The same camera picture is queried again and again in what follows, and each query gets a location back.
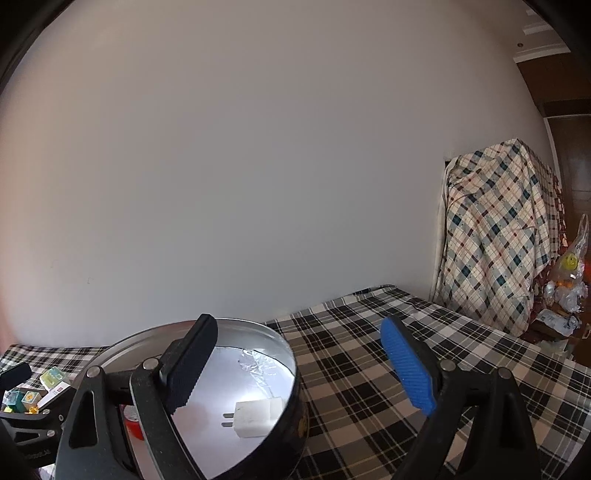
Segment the white power adapter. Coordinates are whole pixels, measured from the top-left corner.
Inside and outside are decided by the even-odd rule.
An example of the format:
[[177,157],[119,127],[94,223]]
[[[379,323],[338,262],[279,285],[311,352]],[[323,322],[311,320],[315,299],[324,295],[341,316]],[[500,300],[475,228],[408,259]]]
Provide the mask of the white power adapter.
[[237,402],[235,411],[224,413],[221,426],[235,431],[238,438],[262,438],[273,430],[284,402],[280,397]]

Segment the sun picture toy block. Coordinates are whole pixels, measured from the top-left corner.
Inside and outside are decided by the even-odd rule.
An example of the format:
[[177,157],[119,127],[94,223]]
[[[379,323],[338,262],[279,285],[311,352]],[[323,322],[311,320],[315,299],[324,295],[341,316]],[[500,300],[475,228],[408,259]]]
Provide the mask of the sun picture toy block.
[[26,412],[37,412],[41,399],[42,395],[40,392],[28,390],[25,392],[21,402]]

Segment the green label plastic case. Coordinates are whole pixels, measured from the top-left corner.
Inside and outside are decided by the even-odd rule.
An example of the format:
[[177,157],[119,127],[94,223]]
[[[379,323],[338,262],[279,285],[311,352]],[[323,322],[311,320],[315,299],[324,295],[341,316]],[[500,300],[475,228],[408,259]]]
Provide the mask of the green label plastic case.
[[46,391],[51,391],[60,383],[68,384],[69,376],[58,367],[50,367],[39,376],[39,381]]

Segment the white cardboard box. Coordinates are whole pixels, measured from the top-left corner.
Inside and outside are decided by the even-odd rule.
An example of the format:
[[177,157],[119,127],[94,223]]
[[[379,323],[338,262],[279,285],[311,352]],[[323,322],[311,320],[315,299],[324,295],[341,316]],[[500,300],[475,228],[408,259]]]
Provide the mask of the white cardboard box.
[[46,409],[56,399],[60,399],[65,394],[70,394],[74,391],[75,389],[70,384],[66,382],[60,382],[39,400],[37,403],[37,408],[39,410]]

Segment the black white plaid tablecloth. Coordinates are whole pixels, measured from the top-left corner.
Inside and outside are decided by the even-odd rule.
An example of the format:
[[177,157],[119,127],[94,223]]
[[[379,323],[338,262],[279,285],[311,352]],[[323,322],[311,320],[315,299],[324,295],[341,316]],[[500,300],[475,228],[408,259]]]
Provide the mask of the black white plaid tablecloth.
[[394,287],[270,324],[195,320],[1,418],[34,479],[586,479],[590,372]]

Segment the round blue cookie tin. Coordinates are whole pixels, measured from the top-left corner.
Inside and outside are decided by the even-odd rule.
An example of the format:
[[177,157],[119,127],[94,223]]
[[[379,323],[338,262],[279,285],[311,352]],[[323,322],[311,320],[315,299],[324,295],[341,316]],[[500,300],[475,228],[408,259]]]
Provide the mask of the round blue cookie tin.
[[[308,438],[296,359],[269,327],[216,319],[218,338],[185,406],[168,414],[160,358],[196,320],[145,330],[97,355],[79,374],[60,443],[60,479],[287,479]],[[221,426],[237,402],[280,397],[262,438]]]

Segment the beige plaid cloth cover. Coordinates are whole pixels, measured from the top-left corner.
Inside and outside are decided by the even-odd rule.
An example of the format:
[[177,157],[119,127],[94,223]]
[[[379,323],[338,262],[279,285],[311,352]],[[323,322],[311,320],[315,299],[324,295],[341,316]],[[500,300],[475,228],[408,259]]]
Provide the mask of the beige plaid cloth cover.
[[520,139],[449,160],[433,300],[521,336],[536,282],[565,243],[560,206],[554,172]]

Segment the plastic bag with smiley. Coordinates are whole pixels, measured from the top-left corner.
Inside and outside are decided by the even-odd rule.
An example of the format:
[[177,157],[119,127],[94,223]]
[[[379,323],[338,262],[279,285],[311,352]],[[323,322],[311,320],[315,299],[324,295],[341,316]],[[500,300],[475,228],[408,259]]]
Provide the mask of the plastic bag with smiley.
[[589,230],[588,215],[583,214],[575,240],[551,269],[542,290],[542,309],[532,323],[549,337],[543,339],[540,346],[562,356],[572,353],[573,334],[583,325],[581,314],[589,293],[584,280]]

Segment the brown wooden door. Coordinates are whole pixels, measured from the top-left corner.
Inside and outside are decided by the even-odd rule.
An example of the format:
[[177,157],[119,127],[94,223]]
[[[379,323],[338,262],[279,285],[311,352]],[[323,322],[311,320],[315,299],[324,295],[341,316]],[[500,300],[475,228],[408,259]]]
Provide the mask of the brown wooden door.
[[520,62],[518,69],[549,131],[572,241],[581,216],[590,214],[590,67],[562,53]]

